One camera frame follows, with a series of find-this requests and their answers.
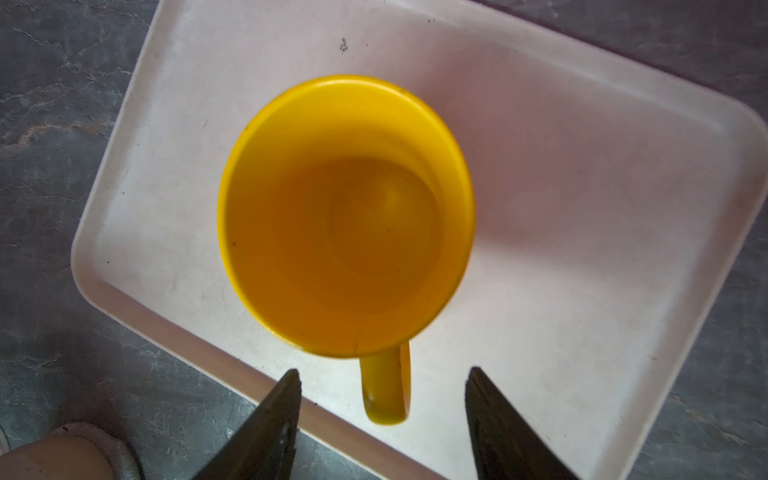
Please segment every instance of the gray floor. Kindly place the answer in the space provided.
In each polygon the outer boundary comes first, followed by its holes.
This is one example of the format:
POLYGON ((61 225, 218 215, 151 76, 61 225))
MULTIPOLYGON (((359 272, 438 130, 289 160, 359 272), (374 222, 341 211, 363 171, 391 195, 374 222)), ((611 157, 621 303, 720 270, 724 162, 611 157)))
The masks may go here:
MULTIPOLYGON (((768 118, 768 2, 498 0, 768 118)), ((0 3, 0 425, 12 447, 71 420, 126 439, 147 480, 189 478, 253 410, 91 308, 69 248, 156 2, 0 3)), ((768 478, 763 212, 630 478, 768 478)), ((370 478, 302 436, 294 478, 370 478)))

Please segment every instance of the plastic tray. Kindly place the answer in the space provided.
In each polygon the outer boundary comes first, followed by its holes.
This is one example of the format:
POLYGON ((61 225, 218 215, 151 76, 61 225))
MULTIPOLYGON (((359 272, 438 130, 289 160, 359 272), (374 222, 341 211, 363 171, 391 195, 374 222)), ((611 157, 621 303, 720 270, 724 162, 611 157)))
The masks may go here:
POLYGON ((763 202, 766 137, 723 95, 463 0, 161 0, 73 274, 247 398, 297 367, 302 428, 380 475, 475 477, 463 391, 479 365, 579 476, 623 478, 763 202), (339 73, 424 98, 475 186, 472 258, 412 342, 396 427, 367 420, 356 361, 250 317, 217 245, 237 136, 282 91, 339 73))

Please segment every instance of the stain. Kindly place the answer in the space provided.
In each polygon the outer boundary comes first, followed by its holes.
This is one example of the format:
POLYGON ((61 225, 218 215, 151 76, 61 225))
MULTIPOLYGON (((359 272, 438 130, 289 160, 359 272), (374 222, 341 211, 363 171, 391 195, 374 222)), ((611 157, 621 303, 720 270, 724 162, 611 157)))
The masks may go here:
POLYGON ((96 135, 97 133, 99 133, 104 129, 104 126, 99 124, 85 124, 85 125, 77 124, 77 125, 74 125, 74 127, 79 128, 80 130, 82 130, 83 132, 89 135, 96 135))

